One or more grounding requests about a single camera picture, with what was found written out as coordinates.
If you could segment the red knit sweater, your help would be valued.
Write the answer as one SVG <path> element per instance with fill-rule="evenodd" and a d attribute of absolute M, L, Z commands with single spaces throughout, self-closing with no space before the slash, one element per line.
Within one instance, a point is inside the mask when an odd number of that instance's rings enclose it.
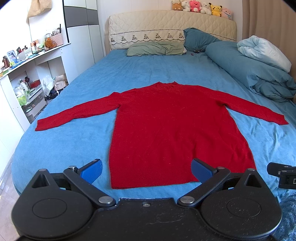
<path fill-rule="evenodd" d="M 195 158 L 235 173 L 254 168 L 248 142 L 229 110 L 287 124 L 283 115 L 225 92 L 158 82 L 114 92 L 40 119 L 36 130 L 112 110 L 117 112 L 109 151 L 113 189 L 193 182 L 191 162 Z"/>

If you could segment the blue bed sheet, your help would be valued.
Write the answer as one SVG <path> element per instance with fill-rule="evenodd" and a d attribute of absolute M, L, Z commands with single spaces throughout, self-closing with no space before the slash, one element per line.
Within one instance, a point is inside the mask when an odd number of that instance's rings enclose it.
<path fill-rule="evenodd" d="M 234 173 L 295 165 L 295 105 L 251 92 L 205 53 L 128 57 L 112 51 L 57 96 L 21 138 L 12 163 L 23 192 L 41 168 L 58 173 L 94 159 L 94 185 L 115 199 L 175 199 L 198 186 L 198 158 Z"/>

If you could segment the paper bag under shelf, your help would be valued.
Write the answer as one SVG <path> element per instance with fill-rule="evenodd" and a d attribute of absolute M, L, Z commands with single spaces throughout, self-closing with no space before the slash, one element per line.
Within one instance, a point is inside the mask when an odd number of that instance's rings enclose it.
<path fill-rule="evenodd" d="M 56 76 L 54 80 L 54 89 L 60 91 L 68 85 L 66 74 Z"/>

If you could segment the red box on shelf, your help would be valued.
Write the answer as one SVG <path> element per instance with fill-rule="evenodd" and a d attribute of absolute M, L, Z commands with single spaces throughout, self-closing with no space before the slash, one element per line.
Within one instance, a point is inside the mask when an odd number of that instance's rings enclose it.
<path fill-rule="evenodd" d="M 30 82 L 30 88 L 36 88 L 36 87 L 38 87 L 39 85 L 41 85 L 41 82 L 40 82 L 39 79 L 38 79 L 38 80 L 35 80 L 35 81 L 33 81 L 33 82 Z"/>

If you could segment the light blue folded blanket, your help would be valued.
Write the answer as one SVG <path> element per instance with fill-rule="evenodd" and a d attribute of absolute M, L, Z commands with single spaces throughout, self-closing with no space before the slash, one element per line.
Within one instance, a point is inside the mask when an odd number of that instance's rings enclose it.
<path fill-rule="evenodd" d="M 257 61 L 273 66 L 286 73 L 289 73 L 292 67 L 289 59 L 274 44 L 264 38 L 252 35 L 237 43 L 238 51 Z"/>

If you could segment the orange teddy on shelf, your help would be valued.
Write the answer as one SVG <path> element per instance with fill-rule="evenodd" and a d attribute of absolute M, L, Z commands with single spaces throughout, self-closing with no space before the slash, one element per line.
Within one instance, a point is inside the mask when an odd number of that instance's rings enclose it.
<path fill-rule="evenodd" d="M 47 38 L 45 40 L 45 48 L 50 50 L 50 49 L 53 49 L 55 47 L 57 47 L 57 43 L 52 38 Z"/>

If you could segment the teal pillow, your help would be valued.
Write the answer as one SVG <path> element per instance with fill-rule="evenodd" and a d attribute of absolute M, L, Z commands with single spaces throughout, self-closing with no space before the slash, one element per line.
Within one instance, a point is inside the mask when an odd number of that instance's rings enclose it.
<path fill-rule="evenodd" d="M 220 41 L 218 38 L 196 28 L 185 29 L 184 36 L 184 47 L 191 52 L 204 52 L 209 44 Z"/>

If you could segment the pink storage basket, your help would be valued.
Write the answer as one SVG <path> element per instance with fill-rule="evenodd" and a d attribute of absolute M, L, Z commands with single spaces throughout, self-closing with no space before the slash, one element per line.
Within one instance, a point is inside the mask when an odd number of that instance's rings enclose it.
<path fill-rule="evenodd" d="M 56 35 L 53 35 L 51 37 L 52 41 L 57 45 L 57 46 L 60 46 L 60 45 L 63 45 L 63 37 L 62 37 L 62 34 L 59 33 L 59 34 L 56 34 Z"/>

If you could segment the sage green pillow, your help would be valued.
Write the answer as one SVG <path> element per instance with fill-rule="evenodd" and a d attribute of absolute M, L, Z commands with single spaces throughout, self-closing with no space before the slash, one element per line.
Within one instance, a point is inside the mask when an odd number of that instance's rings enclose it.
<path fill-rule="evenodd" d="M 127 50 L 127 56 L 145 55 L 183 55 L 187 52 L 181 42 L 151 41 L 132 44 Z"/>

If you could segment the cream quilted headboard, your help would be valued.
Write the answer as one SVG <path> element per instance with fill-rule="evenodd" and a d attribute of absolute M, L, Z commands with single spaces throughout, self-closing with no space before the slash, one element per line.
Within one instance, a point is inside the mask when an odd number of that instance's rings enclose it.
<path fill-rule="evenodd" d="M 236 22 L 218 16 L 173 10 L 132 11 L 109 17 L 111 50 L 137 42 L 184 42 L 184 29 L 196 28 L 220 40 L 237 41 Z"/>

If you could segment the yellow pikachu plush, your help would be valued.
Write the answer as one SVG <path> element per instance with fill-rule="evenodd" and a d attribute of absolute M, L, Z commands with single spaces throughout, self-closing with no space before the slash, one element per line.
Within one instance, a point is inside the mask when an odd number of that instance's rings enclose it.
<path fill-rule="evenodd" d="M 222 6 L 216 6 L 211 3 L 209 3 L 209 6 L 213 16 L 221 17 Z"/>

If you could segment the white bear plush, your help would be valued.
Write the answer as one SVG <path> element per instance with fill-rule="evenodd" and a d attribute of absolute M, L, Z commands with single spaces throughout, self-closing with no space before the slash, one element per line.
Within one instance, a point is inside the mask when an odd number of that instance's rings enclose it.
<path fill-rule="evenodd" d="M 207 14 L 207 15 L 212 15 L 210 4 L 202 2 L 201 7 L 200 7 L 200 13 Z"/>

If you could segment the pink plush toy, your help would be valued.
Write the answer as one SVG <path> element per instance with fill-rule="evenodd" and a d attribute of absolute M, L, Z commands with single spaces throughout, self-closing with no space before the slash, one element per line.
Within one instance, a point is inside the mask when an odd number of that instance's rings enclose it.
<path fill-rule="evenodd" d="M 190 1 L 189 4 L 190 4 L 191 12 L 196 12 L 196 13 L 200 12 L 201 3 L 199 1 Z"/>

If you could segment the white plush toy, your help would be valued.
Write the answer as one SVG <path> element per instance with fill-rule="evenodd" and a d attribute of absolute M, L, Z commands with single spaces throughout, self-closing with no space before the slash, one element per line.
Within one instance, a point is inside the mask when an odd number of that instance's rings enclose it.
<path fill-rule="evenodd" d="M 183 8 L 183 11 L 190 11 L 191 10 L 189 1 L 186 1 L 186 0 L 181 1 L 181 6 Z"/>

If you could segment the brown bear plush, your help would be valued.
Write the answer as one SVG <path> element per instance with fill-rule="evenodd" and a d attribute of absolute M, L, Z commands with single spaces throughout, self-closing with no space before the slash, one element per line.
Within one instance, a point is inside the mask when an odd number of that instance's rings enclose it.
<path fill-rule="evenodd" d="M 174 10 L 174 11 L 182 11 L 183 10 L 180 0 L 172 0 L 171 4 L 172 4 L 172 6 L 171 6 L 172 10 Z"/>

